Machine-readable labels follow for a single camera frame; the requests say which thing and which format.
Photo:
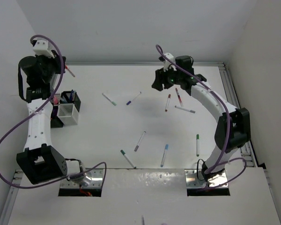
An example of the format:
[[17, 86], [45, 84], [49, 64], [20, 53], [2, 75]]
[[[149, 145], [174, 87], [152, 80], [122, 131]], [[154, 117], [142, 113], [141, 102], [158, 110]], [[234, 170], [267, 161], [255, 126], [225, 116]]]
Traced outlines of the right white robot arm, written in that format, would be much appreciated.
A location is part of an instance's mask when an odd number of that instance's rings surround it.
[[207, 79], [195, 74], [193, 58], [173, 57], [167, 53], [160, 56], [163, 68], [155, 71], [152, 88], [158, 91], [178, 85], [187, 94], [199, 101], [217, 122], [215, 148], [203, 163], [201, 174], [204, 180], [220, 173], [237, 149], [251, 139], [250, 113], [246, 108], [237, 108], [213, 91]]

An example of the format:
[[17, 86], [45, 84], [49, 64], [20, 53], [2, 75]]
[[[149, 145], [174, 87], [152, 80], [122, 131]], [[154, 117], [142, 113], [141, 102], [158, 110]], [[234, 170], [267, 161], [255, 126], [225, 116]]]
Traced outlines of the red clear pen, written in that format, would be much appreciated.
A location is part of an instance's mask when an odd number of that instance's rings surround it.
[[179, 91], [177, 88], [175, 88], [175, 91], [176, 91], [176, 94], [177, 94], [177, 97], [178, 97], [178, 100], [179, 100], [179, 103], [180, 103], [180, 106], [183, 107], [183, 102], [182, 102], [182, 99], [181, 99], [181, 96], [179, 94]]

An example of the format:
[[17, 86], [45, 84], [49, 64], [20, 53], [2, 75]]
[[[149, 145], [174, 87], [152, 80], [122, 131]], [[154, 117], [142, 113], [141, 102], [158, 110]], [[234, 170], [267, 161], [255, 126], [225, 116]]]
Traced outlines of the grey cap white marker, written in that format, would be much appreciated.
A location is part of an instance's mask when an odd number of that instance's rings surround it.
[[175, 108], [177, 108], [179, 110], [189, 112], [189, 113], [196, 113], [196, 111], [194, 111], [194, 110], [186, 109], [186, 108], [183, 108], [183, 107], [180, 107], [180, 106], [177, 106], [177, 105], [175, 106]]

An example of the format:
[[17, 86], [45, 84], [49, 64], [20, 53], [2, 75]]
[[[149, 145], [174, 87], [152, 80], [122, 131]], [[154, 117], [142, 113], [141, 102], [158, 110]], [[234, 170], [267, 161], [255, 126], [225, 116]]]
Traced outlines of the light blue cap marker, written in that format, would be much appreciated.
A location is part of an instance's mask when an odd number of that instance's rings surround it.
[[162, 161], [161, 161], [160, 167], [164, 166], [164, 162], [165, 162], [165, 159], [166, 159], [166, 154], [167, 154], [167, 151], [168, 151], [168, 147], [169, 147], [169, 145], [166, 144], [165, 148], [164, 148], [163, 157], [162, 157]]

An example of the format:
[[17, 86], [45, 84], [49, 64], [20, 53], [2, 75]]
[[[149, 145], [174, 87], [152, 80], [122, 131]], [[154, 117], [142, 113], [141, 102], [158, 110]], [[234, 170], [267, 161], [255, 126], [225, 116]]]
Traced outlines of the purple cap black highlighter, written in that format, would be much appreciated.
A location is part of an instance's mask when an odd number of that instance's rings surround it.
[[52, 117], [56, 117], [57, 116], [57, 112], [58, 112], [58, 109], [53, 108], [53, 110], [52, 110]]

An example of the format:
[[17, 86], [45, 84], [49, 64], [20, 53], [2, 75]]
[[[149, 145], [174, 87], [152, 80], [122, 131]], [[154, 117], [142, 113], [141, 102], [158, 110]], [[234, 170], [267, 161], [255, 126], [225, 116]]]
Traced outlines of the blue clear pen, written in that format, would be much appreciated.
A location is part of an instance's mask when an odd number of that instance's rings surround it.
[[70, 97], [69, 97], [70, 102], [72, 102], [73, 100], [73, 94], [74, 94], [74, 90], [71, 90]]

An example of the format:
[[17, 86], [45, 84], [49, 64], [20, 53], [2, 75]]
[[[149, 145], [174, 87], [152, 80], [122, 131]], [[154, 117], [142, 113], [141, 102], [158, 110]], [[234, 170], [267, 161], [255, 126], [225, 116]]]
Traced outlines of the grey tip white marker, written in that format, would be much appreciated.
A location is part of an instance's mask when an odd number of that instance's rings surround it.
[[142, 141], [143, 137], [145, 136], [145, 134], [146, 134], [146, 131], [144, 131], [144, 132], [142, 133], [141, 137], [139, 138], [139, 140], [138, 140], [138, 142], [137, 142], [137, 144], [136, 144], [136, 146], [135, 146], [135, 148], [134, 148], [134, 152], [136, 152], [136, 151], [138, 150], [138, 148], [139, 148], [139, 146], [140, 146], [140, 144], [141, 144], [141, 141]]

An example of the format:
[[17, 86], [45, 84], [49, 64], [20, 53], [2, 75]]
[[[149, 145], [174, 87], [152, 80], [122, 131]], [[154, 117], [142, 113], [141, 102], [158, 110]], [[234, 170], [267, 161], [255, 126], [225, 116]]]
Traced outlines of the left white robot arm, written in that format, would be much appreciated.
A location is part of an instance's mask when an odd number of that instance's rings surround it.
[[81, 100], [75, 90], [51, 94], [56, 76], [65, 67], [65, 57], [27, 56], [18, 63], [18, 91], [29, 112], [28, 137], [16, 161], [32, 184], [67, 174], [65, 158], [53, 147], [51, 129], [76, 125]]

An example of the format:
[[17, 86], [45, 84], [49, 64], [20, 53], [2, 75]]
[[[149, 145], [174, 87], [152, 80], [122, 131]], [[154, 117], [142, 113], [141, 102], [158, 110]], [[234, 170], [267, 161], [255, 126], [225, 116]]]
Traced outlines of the pink glitter bottle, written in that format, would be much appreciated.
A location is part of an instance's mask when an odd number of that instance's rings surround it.
[[53, 105], [58, 105], [59, 100], [56, 96], [53, 97], [52, 103], [53, 103]]

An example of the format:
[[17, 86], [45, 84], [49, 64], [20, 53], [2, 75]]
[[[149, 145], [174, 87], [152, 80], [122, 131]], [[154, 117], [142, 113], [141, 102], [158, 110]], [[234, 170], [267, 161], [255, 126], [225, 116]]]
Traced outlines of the green cap white marker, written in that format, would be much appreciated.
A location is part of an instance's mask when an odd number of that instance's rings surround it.
[[200, 155], [200, 135], [196, 134], [196, 156]]

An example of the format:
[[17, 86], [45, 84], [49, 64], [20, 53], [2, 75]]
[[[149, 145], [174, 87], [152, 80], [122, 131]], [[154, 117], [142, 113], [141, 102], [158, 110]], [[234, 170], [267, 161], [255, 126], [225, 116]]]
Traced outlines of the mint cap white marker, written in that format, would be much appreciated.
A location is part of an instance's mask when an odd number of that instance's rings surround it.
[[110, 99], [106, 94], [102, 93], [102, 95], [103, 95], [111, 104], [113, 104], [114, 106], [117, 105], [117, 104], [116, 104], [112, 99]]

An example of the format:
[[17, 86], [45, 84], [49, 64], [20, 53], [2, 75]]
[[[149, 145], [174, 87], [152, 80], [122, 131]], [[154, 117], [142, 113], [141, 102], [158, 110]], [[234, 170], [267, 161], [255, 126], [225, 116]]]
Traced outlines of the dark red cap marker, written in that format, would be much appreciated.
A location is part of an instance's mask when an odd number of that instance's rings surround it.
[[170, 98], [171, 98], [171, 94], [169, 94], [168, 97], [167, 97], [167, 102], [166, 102], [166, 105], [165, 105], [165, 112], [168, 111], [169, 103], [170, 103]]

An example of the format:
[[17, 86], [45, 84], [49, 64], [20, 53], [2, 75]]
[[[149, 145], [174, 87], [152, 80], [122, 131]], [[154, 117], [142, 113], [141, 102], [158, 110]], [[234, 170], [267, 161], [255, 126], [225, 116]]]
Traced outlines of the red gel pen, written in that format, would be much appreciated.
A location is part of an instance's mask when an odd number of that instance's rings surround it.
[[69, 74], [70, 74], [72, 77], [76, 77], [75, 74], [68, 68], [68, 66], [65, 66], [65, 69], [69, 72]]

